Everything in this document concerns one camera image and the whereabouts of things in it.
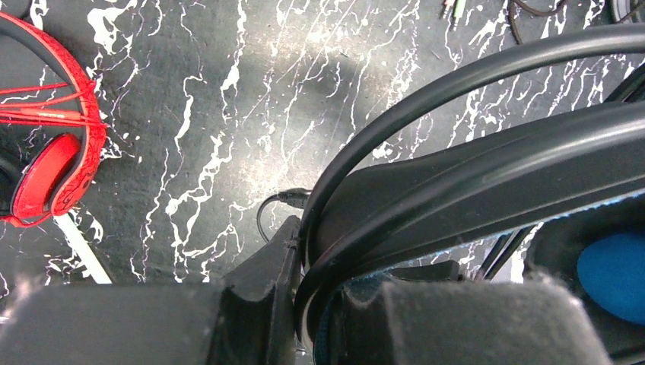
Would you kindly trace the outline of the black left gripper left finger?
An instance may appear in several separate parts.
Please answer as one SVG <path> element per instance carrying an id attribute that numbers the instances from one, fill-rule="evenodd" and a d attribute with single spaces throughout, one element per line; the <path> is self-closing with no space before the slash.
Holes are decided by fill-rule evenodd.
<path id="1" fill-rule="evenodd" d="M 293 364 L 300 279 L 289 217 L 211 283 L 44 287 L 1 331 L 3 364 Z"/>

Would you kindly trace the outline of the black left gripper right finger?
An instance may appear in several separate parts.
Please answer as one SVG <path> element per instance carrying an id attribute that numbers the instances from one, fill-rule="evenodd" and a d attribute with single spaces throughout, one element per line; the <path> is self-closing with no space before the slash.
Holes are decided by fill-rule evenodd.
<path id="1" fill-rule="evenodd" d="M 346 286 L 332 308 L 335 364 L 608 364 L 582 303 L 555 279 Z"/>

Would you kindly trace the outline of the blue black headphones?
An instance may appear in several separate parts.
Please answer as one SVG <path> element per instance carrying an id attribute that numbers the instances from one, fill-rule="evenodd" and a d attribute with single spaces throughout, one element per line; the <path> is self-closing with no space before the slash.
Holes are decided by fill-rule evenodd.
<path id="1" fill-rule="evenodd" d="M 537 68 L 642 53 L 644 25 L 593 27 L 495 53 L 389 108 L 332 160 L 312 189 L 274 200 L 303 210 L 306 275 L 296 333 L 331 361 L 329 307 L 347 283 L 400 262 L 644 195 L 644 104 L 634 72 L 608 102 L 538 119 L 411 160 L 359 169 L 379 144 L 435 109 Z"/>

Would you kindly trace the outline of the red headphones with cable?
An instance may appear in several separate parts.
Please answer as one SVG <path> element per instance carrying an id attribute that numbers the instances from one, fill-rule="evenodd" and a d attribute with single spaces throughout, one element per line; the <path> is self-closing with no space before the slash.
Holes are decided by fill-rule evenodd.
<path id="1" fill-rule="evenodd" d="M 70 90 L 68 95 L 50 100 L 2 103 L 1 122 L 83 130 L 82 135 L 57 135 L 29 164 L 21 163 L 11 152 L 1 152 L 1 219 L 15 227 L 32 227 L 67 213 L 82 198 L 100 164 L 106 124 L 100 118 L 95 82 L 61 43 L 7 13 L 1 14 L 1 34 L 29 49 L 61 80 L 4 88 L 3 95 Z"/>

